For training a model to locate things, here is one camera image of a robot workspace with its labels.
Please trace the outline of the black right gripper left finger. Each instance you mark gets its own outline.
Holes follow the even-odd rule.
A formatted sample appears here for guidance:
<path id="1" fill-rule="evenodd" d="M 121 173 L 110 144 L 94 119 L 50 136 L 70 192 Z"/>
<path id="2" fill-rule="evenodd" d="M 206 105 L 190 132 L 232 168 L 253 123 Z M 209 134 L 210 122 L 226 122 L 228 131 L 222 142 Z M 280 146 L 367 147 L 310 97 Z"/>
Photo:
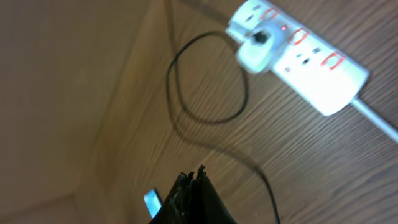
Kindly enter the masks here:
<path id="1" fill-rule="evenodd" d="M 149 224 L 187 224 L 189 219 L 191 181 L 194 172 L 181 172 L 157 215 Z"/>

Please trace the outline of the white-screen smartphone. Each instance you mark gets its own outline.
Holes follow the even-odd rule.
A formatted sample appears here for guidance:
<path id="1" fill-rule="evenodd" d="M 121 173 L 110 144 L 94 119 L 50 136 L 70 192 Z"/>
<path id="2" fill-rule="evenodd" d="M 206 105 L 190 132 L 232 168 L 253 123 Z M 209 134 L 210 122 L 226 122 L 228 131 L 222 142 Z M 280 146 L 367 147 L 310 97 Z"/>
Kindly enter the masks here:
<path id="1" fill-rule="evenodd" d="M 162 200 L 158 191 L 151 189 L 144 194 L 143 198 L 151 218 L 154 218 L 162 208 Z"/>

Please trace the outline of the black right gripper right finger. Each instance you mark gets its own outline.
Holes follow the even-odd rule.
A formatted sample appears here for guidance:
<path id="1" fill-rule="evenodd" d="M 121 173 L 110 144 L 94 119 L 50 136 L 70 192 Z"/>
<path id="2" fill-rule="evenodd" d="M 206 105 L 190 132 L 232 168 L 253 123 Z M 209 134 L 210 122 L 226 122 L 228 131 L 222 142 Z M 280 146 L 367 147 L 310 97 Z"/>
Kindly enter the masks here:
<path id="1" fill-rule="evenodd" d="M 191 181 L 191 223 L 236 224 L 206 175 L 204 165 Z"/>

